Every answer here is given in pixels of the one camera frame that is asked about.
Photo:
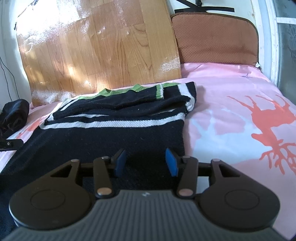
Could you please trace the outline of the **navy green striped knit sweater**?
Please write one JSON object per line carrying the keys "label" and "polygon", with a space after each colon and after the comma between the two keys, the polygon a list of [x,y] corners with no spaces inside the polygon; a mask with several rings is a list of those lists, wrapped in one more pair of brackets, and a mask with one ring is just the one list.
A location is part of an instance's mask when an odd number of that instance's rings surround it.
{"label": "navy green striped knit sweater", "polygon": [[62,104],[38,126],[1,172],[1,237],[16,225],[9,200],[23,186],[78,159],[90,163],[126,150],[122,178],[114,175],[115,189],[170,189],[175,180],[165,152],[185,154],[185,116],[196,102],[194,82],[165,83],[112,95],[79,97]]}

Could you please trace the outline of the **dark navy folded garment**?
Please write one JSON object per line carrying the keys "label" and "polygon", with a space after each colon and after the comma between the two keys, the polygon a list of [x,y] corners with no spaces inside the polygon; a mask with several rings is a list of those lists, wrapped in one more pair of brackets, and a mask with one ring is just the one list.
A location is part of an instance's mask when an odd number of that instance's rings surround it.
{"label": "dark navy folded garment", "polygon": [[1,138],[7,139],[22,129],[28,119],[30,105],[25,99],[8,102],[1,111]]}

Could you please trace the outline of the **pink deer print bedsheet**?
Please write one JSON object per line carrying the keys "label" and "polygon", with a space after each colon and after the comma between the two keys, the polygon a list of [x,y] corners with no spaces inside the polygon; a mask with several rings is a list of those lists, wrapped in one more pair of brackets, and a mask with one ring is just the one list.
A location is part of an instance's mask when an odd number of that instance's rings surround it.
{"label": "pink deer print bedsheet", "polygon": [[16,228],[1,240],[295,240],[295,105],[257,71],[185,70],[165,83],[196,85],[183,127],[183,156],[199,162],[193,198],[177,196],[177,177],[170,189],[112,185],[96,198],[93,161],[72,159],[12,195]]}

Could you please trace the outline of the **wood pattern vinyl sheet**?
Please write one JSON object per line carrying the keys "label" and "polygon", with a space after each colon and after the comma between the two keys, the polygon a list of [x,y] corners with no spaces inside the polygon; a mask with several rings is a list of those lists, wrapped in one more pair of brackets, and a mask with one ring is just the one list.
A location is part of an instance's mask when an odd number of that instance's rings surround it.
{"label": "wood pattern vinyl sheet", "polygon": [[35,1],[16,38],[35,106],[181,77],[165,1]]}

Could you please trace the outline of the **brown perforated cushion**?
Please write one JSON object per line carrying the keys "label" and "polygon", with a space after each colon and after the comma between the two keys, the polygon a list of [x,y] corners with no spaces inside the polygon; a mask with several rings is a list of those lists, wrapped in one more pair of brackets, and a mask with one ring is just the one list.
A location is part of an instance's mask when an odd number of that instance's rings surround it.
{"label": "brown perforated cushion", "polygon": [[259,37],[255,25],[244,18],[210,13],[171,16],[180,62],[255,66]]}

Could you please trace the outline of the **white window frame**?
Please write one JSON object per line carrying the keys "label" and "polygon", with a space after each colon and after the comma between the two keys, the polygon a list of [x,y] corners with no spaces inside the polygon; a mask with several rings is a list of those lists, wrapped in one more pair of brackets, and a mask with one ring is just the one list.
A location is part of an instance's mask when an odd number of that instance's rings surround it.
{"label": "white window frame", "polygon": [[295,98],[295,1],[252,1],[259,66],[282,94]]}

